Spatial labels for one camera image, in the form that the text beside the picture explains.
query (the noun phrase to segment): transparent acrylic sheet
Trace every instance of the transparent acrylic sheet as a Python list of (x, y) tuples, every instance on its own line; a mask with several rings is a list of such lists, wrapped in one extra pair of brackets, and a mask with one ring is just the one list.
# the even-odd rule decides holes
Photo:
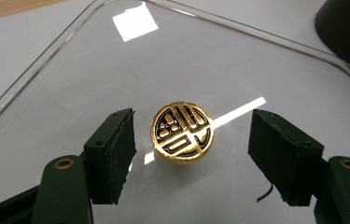
[(79, 155), (118, 110), (135, 110), (138, 150), (118, 206), (94, 205), (95, 223), (314, 223), (289, 207), (247, 154), (251, 112), (216, 129), (190, 165), (153, 153), (150, 124), (187, 101), (212, 119), (254, 102), (350, 157), (350, 68), (193, 8), (170, 2), (96, 1), (52, 43), (0, 103), (0, 202), (38, 185), (44, 166)]

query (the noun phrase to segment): gold seal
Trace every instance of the gold seal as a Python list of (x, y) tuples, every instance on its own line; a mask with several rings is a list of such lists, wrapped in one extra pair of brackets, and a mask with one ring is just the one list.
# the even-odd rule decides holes
[(198, 105), (175, 102), (164, 106), (151, 124), (154, 148), (167, 160), (190, 163), (212, 146), (214, 129), (209, 115)]

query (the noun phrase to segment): glass edge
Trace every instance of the glass edge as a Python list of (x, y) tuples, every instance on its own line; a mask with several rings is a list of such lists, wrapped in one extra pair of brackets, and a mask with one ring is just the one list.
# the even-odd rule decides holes
[[(58, 35), (57, 38), (36, 58), (36, 60), (6, 89), (0, 96), (0, 114), (13, 102), (19, 93), (26, 87), (34, 77), (38, 75), (42, 68), (55, 56), (57, 52), (73, 37), (73, 35), (83, 26), (83, 24), (97, 11), (100, 7), (117, 2), (120, 0), (95, 0), (91, 2), (81, 13)], [(169, 10), (177, 11), (188, 16), (201, 20), (210, 21), (233, 30), (252, 35), (258, 39), (268, 41), (277, 46), (290, 49), (303, 55), (316, 58), (328, 63), (350, 77), (350, 64), (344, 62), (338, 57), (326, 53), (325, 51), (314, 49), (301, 43), (285, 39), (279, 35), (264, 32), (256, 27), (230, 20), (195, 7), (176, 3), (172, 0), (145, 0), (150, 4), (164, 7)]]
[(177, 3), (173, 0), (145, 0), (151, 4), (155, 4), (160, 7), (165, 7), (174, 11), (184, 13), (189, 16), (193, 16), (205, 21), (210, 21), (225, 27), (231, 28), (235, 31), (242, 32), (247, 35), (252, 35), (255, 38), (261, 39), (263, 41), (270, 42), (277, 46), (296, 51), (305, 56), (309, 56), (318, 59), (322, 62), (328, 63), (331, 66), (344, 72), (350, 78), (350, 64), (338, 58), (337, 56), (327, 53), (320, 49), (314, 49), (312, 47), (303, 45), (296, 41), (283, 38), (282, 36), (271, 34), (260, 30), (259, 28), (243, 24), (238, 21), (230, 20), (228, 18), (200, 10), (195, 7), (191, 7), (185, 4)]

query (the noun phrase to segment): white table surface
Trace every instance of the white table surface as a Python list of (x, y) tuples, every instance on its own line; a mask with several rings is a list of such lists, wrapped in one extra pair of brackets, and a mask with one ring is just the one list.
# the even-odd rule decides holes
[[(65, 1), (0, 18), (0, 96), (90, 2)], [(314, 24), (324, 0), (175, 2), (331, 53), (319, 39)]]

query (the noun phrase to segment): round gold object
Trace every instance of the round gold object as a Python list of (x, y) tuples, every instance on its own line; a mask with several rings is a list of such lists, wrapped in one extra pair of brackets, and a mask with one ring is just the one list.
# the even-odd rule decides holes
[(212, 146), (212, 120), (198, 105), (175, 102), (164, 106), (151, 124), (155, 149), (167, 160), (190, 163)]

